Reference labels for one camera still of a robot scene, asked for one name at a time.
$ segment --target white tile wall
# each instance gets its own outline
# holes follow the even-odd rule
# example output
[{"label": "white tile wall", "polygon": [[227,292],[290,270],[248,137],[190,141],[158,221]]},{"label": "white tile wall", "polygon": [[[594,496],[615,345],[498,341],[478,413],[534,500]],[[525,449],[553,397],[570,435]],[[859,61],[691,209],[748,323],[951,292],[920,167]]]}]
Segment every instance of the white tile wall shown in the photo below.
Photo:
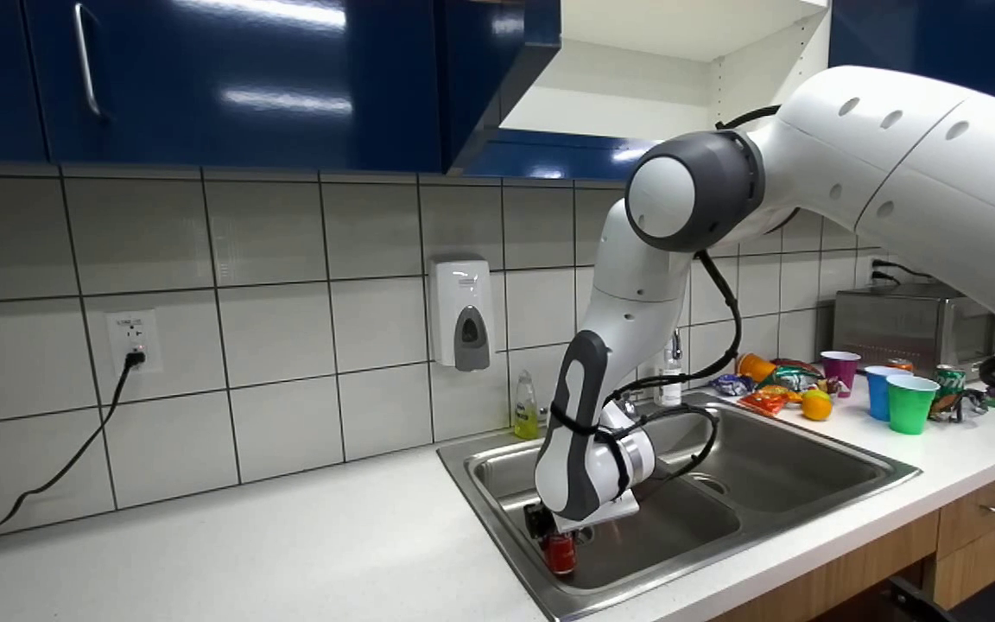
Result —
[{"label": "white tile wall", "polygon": [[237,483],[226,392],[123,405],[106,443],[120,506]]},{"label": "white tile wall", "polygon": [[[92,417],[120,368],[115,310],[146,310],[163,333],[106,435],[115,473],[103,460],[98,475],[82,473],[88,490],[103,479],[116,506],[505,427],[522,373],[539,405],[553,397],[615,198],[617,185],[441,177],[70,170],[70,178],[0,178],[0,296],[39,296],[0,303],[0,437],[42,420],[51,437],[72,437],[82,413]],[[820,296],[845,284],[845,261],[859,284],[879,257],[849,240],[802,216],[742,240],[739,261],[718,250],[748,310],[742,349],[814,356]],[[483,373],[438,368],[426,345],[420,270],[456,251],[481,251],[495,270],[500,356]],[[688,289],[675,323],[688,368],[721,352],[724,319],[707,278]],[[55,443],[16,447],[0,473],[50,460],[44,447]],[[35,520],[92,506],[44,496]]]},{"label": "white tile wall", "polygon": [[0,417],[90,405],[80,300],[0,303]]},{"label": "white tile wall", "polygon": [[[13,496],[42,487],[51,473],[77,456],[77,449],[100,424],[98,410],[67,410],[50,417],[0,420],[0,518]],[[98,437],[82,460],[42,496],[32,496],[5,532],[44,524],[80,516],[112,511],[106,451]]]},{"label": "white tile wall", "polygon": [[426,184],[426,270],[435,259],[483,257],[490,270],[500,259],[500,184]]},{"label": "white tile wall", "polygon": [[509,349],[575,334],[575,270],[509,271]]},{"label": "white tile wall", "polygon": [[0,178],[0,296],[72,292],[72,250],[55,178]]},{"label": "white tile wall", "polygon": [[227,381],[331,373],[327,284],[222,289]]},{"label": "white tile wall", "polygon": [[339,368],[426,360],[420,278],[354,278],[331,288]]},{"label": "white tile wall", "polygon": [[411,277],[420,271],[420,227],[414,185],[327,185],[327,271]]},{"label": "white tile wall", "polygon": [[245,479],[343,460],[334,376],[233,389],[233,413]]},{"label": "white tile wall", "polygon": [[209,184],[219,284],[326,278],[318,184]]},{"label": "white tile wall", "polygon": [[460,373],[431,361],[431,420],[435,443],[495,433],[509,420],[505,356],[490,368]]},{"label": "white tile wall", "polygon": [[575,189],[505,184],[505,266],[548,270],[575,261]]},{"label": "white tile wall", "polygon": [[115,392],[123,360],[123,352],[115,352],[112,341],[112,323],[116,323],[116,315],[150,315],[158,334],[150,361],[123,384],[123,400],[226,386],[219,303],[212,289],[88,296],[92,368],[103,405]]},{"label": "white tile wall", "polygon": [[348,373],[339,389],[348,460],[431,443],[426,366]]},{"label": "white tile wall", "polygon": [[202,184],[67,178],[88,292],[212,288]]}]

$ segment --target lower cabinet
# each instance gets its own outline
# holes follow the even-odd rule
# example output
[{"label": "lower cabinet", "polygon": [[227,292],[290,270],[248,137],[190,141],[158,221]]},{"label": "lower cabinet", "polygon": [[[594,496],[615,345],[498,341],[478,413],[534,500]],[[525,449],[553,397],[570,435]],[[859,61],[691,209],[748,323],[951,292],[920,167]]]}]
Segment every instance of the lower cabinet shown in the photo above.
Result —
[{"label": "lower cabinet", "polygon": [[802,619],[886,619],[889,577],[921,582],[944,608],[995,581],[995,483],[947,505],[936,516],[897,524],[889,535],[748,600],[724,622]]}]

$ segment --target wall outlet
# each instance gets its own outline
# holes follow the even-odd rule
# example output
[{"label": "wall outlet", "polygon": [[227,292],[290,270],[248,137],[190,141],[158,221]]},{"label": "wall outlet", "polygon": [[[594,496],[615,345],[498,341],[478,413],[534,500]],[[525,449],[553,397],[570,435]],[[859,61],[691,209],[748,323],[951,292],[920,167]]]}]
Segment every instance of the wall outlet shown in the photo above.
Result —
[{"label": "wall outlet", "polygon": [[158,323],[151,310],[120,310],[106,319],[112,352],[116,361],[142,349],[146,366],[142,373],[163,373],[163,345],[158,345]]}]

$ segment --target kitchen appliance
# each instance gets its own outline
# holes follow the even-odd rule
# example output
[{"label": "kitchen appliance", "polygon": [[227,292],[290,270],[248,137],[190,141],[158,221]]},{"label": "kitchen appliance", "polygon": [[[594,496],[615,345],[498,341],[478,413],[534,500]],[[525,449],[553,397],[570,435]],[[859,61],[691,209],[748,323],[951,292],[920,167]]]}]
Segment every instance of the kitchen appliance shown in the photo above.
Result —
[{"label": "kitchen appliance", "polygon": [[995,319],[944,284],[839,289],[828,341],[868,361],[911,360],[931,368],[951,361],[970,376],[995,352]]}]

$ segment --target yellow cup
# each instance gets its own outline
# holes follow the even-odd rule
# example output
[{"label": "yellow cup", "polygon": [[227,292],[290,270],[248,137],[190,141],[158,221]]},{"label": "yellow cup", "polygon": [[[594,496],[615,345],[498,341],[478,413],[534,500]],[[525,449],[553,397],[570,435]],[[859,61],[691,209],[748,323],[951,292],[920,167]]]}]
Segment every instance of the yellow cup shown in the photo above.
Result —
[{"label": "yellow cup", "polygon": [[825,420],[832,413],[832,397],[820,386],[802,392],[802,417]]}]

